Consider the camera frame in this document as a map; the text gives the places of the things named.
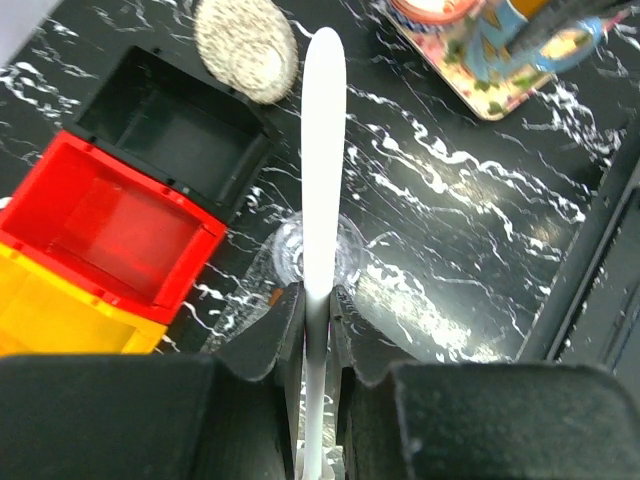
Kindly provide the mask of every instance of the sponge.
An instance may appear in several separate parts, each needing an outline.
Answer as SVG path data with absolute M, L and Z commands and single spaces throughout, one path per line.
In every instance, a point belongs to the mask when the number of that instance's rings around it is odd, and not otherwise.
M 209 72 L 257 103 L 281 100 L 296 79 L 298 46 L 271 0 L 202 0 L 195 40 Z

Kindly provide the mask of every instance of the black marble countertop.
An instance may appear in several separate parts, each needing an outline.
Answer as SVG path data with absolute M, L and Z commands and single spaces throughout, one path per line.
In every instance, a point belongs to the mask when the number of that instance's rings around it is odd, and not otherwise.
M 638 16 L 503 121 L 479 121 L 376 3 L 279 0 L 300 45 L 333 27 L 347 56 L 341 209 L 366 261 L 356 305 L 423 360 L 513 359 L 636 111 Z M 0 69 L 0 199 L 131 44 L 201 66 L 194 0 L 65 0 Z M 300 209 L 300 82 L 283 133 L 160 350 L 215 348 L 264 308 L 270 235 Z

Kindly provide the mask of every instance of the yellow plastic container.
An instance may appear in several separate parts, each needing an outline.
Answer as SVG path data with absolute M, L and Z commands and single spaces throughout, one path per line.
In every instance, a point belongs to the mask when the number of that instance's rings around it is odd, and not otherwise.
M 0 244 L 0 355 L 149 353 L 166 330 Z

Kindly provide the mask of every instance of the plastic bin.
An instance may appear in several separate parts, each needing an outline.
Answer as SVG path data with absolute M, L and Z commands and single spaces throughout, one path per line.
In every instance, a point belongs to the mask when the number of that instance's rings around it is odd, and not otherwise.
M 0 242 L 163 324 L 225 230 L 182 195 L 66 132 L 0 212 Z
M 166 330 L 0 244 L 0 355 L 149 353 Z
M 130 48 L 67 129 L 228 224 L 279 138 L 259 107 Z

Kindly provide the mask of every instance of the blue ceramic pitcher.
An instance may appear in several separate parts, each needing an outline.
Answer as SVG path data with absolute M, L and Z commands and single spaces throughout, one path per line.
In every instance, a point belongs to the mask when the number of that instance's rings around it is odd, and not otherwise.
M 547 41 L 538 48 L 511 56 L 506 45 L 527 24 L 510 0 L 489 4 L 475 21 L 473 31 L 464 46 L 463 62 L 475 77 L 484 82 L 500 81 L 526 65 L 546 73 L 561 73 L 587 58 L 604 36 L 604 26 L 597 17 L 576 22 L 574 29 L 588 35 L 588 41 L 576 45 L 576 50 L 562 58 L 549 58 L 541 53 Z

